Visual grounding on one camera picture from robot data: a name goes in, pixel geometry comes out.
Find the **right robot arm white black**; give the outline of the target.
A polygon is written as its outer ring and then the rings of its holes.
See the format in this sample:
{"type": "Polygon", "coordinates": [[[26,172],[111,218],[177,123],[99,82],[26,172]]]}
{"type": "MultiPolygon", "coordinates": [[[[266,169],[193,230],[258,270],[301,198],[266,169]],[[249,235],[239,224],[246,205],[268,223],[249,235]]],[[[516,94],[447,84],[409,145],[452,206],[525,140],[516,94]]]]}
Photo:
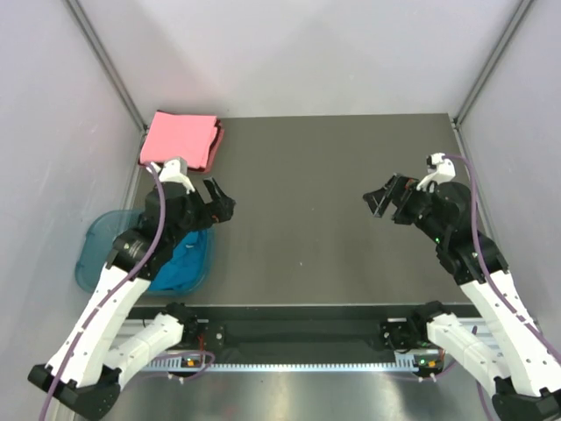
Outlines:
{"type": "Polygon", "coordinates": [[[499,248],[475,227],[470,189],[451,181],[431,181],[427,189],[418,184],[395,174],[363,199],[377,218],[394,205],[394,223],[413,225],[435,243],[439,263],[477,309],[497,347],[438,301],[413,310],[409,337],[418,346],[444,349],[487,392],[499,419],[558,420],[560,364],[537,338],[499,248]]]}

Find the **blue t shirt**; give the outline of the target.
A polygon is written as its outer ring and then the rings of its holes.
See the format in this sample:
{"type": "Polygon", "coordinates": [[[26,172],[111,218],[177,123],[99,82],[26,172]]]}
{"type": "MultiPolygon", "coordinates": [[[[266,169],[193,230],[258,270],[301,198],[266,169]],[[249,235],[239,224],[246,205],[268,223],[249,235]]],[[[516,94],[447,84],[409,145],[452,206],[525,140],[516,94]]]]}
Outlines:
{"type": "Polygon", "coordinates": [[[179,294],[196,287],[205,274],[208,237],[207,230],[188,233],[173,250],[172,259],[161,268],[148,290],[179,294]]]}

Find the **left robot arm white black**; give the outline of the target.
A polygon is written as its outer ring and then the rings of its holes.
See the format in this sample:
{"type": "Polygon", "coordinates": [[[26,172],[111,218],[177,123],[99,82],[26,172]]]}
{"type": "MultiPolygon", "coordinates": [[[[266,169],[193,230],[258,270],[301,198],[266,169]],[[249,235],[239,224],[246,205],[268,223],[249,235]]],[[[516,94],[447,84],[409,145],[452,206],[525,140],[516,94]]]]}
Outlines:
{"type": "Polygon", "coordinates": [[[150,362],[174,346],[186,348],[198,340],[195,313],[182,303],[170,303],[142,331],[113,345],[131,309],[187,236],[231,220],[234,200],[213,178],[204,185],[208,202],[185,182],[157,182],[136,224],[115,238],[75,328],[55,355],[28,375],[48,399],[87,420],[100,420],[150,362]]]}

